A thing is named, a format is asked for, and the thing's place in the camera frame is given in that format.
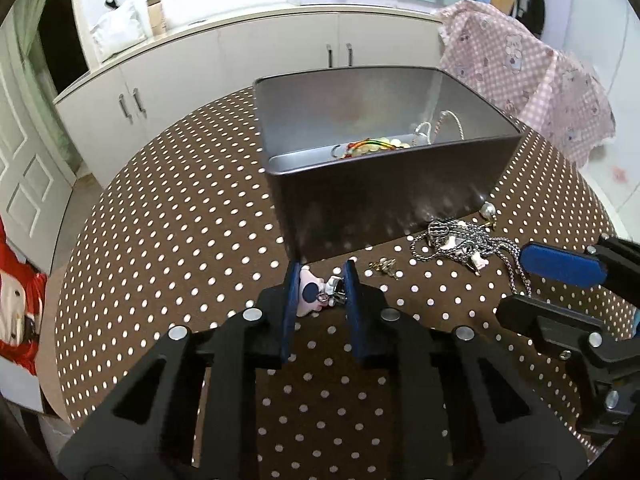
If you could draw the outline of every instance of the gray rectangular container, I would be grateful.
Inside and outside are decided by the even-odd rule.
[[[488,199],[521,134],[470,88],[436,68],[334,68],[254,83],[263,165],[290,258],[313,262],[465,216]],[[415,127],[453,111],[432,145],[336,159],[367,137],[411,143]]]

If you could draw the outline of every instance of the chain necklace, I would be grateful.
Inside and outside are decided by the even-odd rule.
[[[415,250],[416,244],[425,240],[433,252],[424,256]],[[410,245],[412,256],[421,262],[428,262],[437,257],[446,257],[469,267],[473,272],[479,270],[479,258],[487,258],[495,254],[507,267],[509,285],[513,294],[518,294],[515,284],[517,274],[525,286],[525,294],[531,297],[531,283],[520,265],[520,247],[513,240],[503,237],[491,237],[484,226],[471,224],[463,220],[433,220],[427,230],[417,235]]]

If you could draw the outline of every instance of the brown tablecloth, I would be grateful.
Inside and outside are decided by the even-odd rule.
[[[72,254],[56,320],[58,370],[76,428],[173,324],[195,331],[221,324],[282,282],[287,257],[260,166],[254,113],[250,89],[194,111],[142,149],[95,205]],[[492,200],[497,234],[521,244],[582,250],[600,232],[613,233],[577,170],[530,130]],[[410,240],[311,270],[327,278],[352,257],[364,282],[421,323],[447,331],[464,323],[495,339],[585,442],[574,430],[580,399],[563,363],[540,356],[495,319],[498,301],[511,293],[504,264],[492,257],[478,277],[448,260],[416,262]],[[398,280],[366,271],[382,256],[398,260]],[[532,286],[536,297],[602,319],[616,337],[630,336],[631,307],[609,291],[539,278]],[[354,362],[344,311],[298,321],[290,362],[277,372],[258,371],[261,477],[388,478],[394,407],[386,375]]]

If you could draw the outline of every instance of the cabinet handle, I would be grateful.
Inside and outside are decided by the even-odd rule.
[[[140,100],[140,92],[138,92],[137,88],[133,89],[133,100],[136,102],[136,106],[138,107],[138,110],[140,110],[140,113],[146,117],[146,110],[142,105],[142,101]]]
[[[127,104],[126,102],[124,102],[124,94],[120,94],[120,97],[118,97],[118,102],[120,103],[120,108],[122,108],[122,113],[124,114],[124,116],[130,121],[132,120],[132,115],[129,113],[129,111],[127,110]]]

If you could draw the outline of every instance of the gingham fabric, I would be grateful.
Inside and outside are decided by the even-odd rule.
[[[578,167],[615,136],[605,89],[579,62],[490,4],[463,0],[436,14],[441,68],[551,141]]]

